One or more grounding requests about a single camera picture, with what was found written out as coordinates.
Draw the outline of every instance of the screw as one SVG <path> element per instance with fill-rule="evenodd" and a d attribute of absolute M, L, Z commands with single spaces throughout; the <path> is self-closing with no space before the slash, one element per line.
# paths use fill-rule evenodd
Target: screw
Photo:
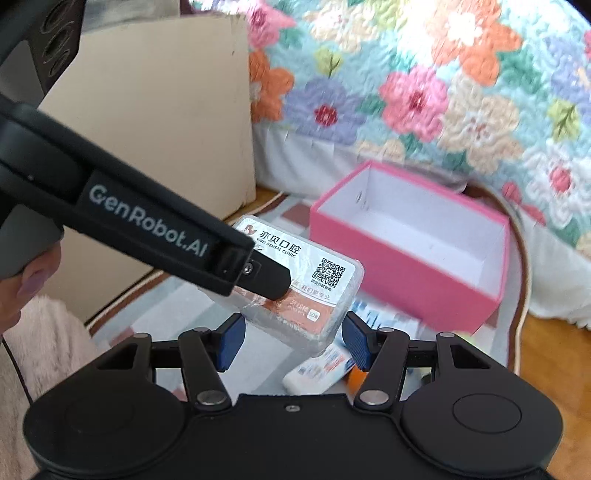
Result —
<path fill-rule="evenodd" d="M 219 390 L 206 390 L 197 395 L 197 402 L 211 407 L 221 405 L 227 398 L 226 394 Z"/>
<path fill-rule="evenodd" d="M 359 399 L 367 405 L 384 405 L 389 398 L 388 394 L 381 390 L 366 390 L 359 396 Z"/>

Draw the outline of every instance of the beige cardboard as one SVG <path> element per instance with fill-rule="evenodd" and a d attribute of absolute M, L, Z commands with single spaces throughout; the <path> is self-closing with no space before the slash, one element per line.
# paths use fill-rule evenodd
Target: beige cardboard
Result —
<path fill-rule="evenodd" d="M 219 218 L 255 198 L 244 18 L 88 33 L 41 109 Z M 44 293 L 82 320 L 150 270 L 73 231 L 62 247 Z"/>

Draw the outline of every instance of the floral quilt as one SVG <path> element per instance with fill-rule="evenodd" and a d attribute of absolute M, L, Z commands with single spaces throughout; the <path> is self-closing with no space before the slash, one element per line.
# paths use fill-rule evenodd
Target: floral quilt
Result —
<path fill-rule="evenodd" d="M 591 258 L 591 27 L 564 0 L 205 0 L 253 122 L 478 176 Z"/>

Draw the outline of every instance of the toothpaste tube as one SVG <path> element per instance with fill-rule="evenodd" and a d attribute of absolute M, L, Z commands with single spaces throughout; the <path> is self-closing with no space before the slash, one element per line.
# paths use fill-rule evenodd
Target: toothpaste tube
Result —
<path fill-rule="evenodd" d="M 309 358 L 283 378 L 283 386 L 292 395 L 320 395 L 337 383 L 353 368 L 350 353 L 337 343 Z"/>

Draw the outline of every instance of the pink box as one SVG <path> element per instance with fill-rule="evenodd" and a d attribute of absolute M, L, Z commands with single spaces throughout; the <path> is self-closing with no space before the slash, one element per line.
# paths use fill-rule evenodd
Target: pink box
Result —
<path fill-rule="evenodd" d="M 359 260 L 365 292 L 437 331 L 474 333 L 503 298 L 508 218 L 388 164 L 367 162 L 324 194 L 310 239 Z"/>

